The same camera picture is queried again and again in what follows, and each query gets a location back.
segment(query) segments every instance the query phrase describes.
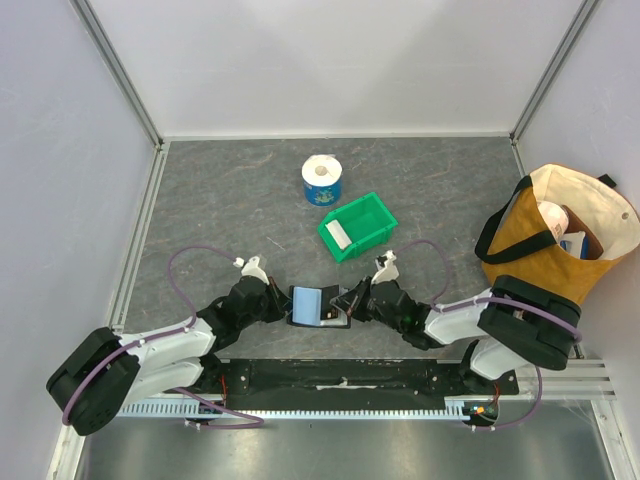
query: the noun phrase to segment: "white panel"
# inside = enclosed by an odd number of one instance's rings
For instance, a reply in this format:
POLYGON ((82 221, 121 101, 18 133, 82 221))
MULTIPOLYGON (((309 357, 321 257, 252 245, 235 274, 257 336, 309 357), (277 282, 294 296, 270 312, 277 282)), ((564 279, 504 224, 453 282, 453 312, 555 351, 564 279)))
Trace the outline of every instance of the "white panel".
POLYGON ((31 480, 61 426, 45 382, 104 325, 153 150, 67 1, 5 2, 0 62, 0 465, 31 480))
POLYGON ((168 136, 507 132, 580 0, 93 0, 168 136))
MULTIPOLYGON (((521 142, 526 170, 558 162, 609 173, 640 207, 640 3, 602 2, 521 142)), ((584 304, 580 328, 601 355, 640 445, 640 252, 584 304)))

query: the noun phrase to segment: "green plastic container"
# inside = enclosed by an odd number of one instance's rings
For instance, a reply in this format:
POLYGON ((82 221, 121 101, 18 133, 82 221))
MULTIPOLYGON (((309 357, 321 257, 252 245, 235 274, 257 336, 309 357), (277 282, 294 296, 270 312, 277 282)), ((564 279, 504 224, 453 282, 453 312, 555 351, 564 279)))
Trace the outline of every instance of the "green plastic container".
POLYGON ((385 207, 375 192, 366 194, 353 202, 330 212, 318 226, 318 233, 329 247, 329 251, 341 263, 350 258, 360 256, 391 238, 398 221, 385 207), (351 245, 341 250, 327 230, 327 223, 337 220, 349 236, 351 245))

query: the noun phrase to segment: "blue and white roll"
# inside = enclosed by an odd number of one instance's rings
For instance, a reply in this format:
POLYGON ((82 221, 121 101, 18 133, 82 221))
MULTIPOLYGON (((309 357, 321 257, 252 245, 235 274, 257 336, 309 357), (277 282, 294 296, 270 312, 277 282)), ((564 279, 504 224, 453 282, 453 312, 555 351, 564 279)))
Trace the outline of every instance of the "blue and white roll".
POLYGON ((329 155, 312 155, 302 165, 302 180, 309 203, 328 207, 342 194, 342 165, 329 155))

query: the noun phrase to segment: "gray marbled surface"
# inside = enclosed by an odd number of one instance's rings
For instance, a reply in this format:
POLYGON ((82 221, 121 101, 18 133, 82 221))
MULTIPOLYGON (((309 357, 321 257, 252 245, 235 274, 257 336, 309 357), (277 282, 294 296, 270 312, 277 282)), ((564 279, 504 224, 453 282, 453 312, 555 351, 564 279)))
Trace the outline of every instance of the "gray marbled surface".
MULTIPOLYGON (((506 138, 380 138, 176 142, 169 150, 144 247, 126 331, 166 326, 188 317, 166 279, 175 250, 210 244, 247 259, 261 254, 266 270, 289 285, 355 285, 373 274, 375 256, 389 247, 428 238, 439 242, 453 266, 442 297, 456 301, 488 286, 473 254, 484 221, 501 207, 519 178, 506 138), (313 154, 342 163, 343 194, 332 207, 307 203, 300 168, 313 154), (376 192, 399 226, 388 245, 338 265, 316 228, 332 209, 376 192)), ((198 308, 228 293, 239 271, 207 251, 176 260, 178 284, 198 308)), ((426 245, 397 262, 399 283, 428 301, 444 281, 444 267, 426 245)), ((374 322, 350 330, 255 324, 220 357, 254 358, 460 358, 467 342, 421 352, 374 322)))

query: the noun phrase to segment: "yellow bag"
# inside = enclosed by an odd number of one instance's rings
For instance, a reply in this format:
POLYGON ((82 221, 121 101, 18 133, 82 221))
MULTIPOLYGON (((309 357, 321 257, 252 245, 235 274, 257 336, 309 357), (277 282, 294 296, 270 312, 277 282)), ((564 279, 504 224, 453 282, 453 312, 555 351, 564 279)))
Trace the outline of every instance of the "yellow bag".
POLYGON ((502 227, 511 200, 487 220, 476 244, 491 285, 499 275, 511 275, 580 305, 600 277, 640 243, 638 214, 597 178, 548 164, 523 177, 511 199, 518 193, 502 227), (538 210, 543 200, 569 207, 591 230, 602 246, 597 260, 573 257, 556 243, 538 210))

